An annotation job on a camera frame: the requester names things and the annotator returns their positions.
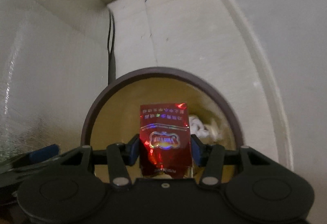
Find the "white tissue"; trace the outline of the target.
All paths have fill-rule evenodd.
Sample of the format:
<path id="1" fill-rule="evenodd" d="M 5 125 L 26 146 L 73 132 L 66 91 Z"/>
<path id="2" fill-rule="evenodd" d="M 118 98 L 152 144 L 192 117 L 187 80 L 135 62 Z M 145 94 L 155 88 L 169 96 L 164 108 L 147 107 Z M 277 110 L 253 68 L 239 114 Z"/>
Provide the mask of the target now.
<path id="1" fill-rule="evenodd" d="M 190 133 L 196 135 L 197 138 L 211 139 L 211 141 L 219 141 L 223 139 L 222 132 L 213 118 L 210 119 L 209 124 L 203 123 L 196 115 L 190 115 L 188 120 Z"/>

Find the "red cigarette pack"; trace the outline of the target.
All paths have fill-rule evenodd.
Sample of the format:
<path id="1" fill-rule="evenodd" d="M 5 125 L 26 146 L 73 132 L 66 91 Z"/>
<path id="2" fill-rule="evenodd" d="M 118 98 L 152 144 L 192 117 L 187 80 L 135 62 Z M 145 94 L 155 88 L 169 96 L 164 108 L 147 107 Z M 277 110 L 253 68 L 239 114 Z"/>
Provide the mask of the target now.
<path id="1" fill-rule="evenodd" d="M 188 177 L 192 150 L 187 103 L 141 105 L 139 136 L 142 176 Z"/>

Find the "round brown-rim trash bin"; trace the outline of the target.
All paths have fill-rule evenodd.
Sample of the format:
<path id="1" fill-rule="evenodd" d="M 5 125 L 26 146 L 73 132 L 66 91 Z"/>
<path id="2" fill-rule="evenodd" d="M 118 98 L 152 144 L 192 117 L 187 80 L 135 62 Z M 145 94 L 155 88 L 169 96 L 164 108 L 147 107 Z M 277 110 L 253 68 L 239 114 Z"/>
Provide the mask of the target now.
<path id="1" fill-rule="evenodd" d="M 205 80 L 168 67 L 132 71 L 109 84 L 91 106 L 81 143 L 95 150 L 139 135 L 132 178 L 199 177 L 191 136 L 234 150 L 243 144 L 239 121 L 225 98 Z"/>

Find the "white table with hearts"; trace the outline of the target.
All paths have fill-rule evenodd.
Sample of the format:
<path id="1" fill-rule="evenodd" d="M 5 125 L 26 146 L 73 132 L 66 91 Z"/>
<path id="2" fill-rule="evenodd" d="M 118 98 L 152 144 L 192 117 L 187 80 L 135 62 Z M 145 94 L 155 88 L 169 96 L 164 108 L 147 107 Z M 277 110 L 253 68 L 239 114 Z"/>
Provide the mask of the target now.
<path id="1" fill-rule="evenodd" d="M 80 143 L 108 83 L 109 12 L 100 0 L 1 0 L 1 159 Z"/>

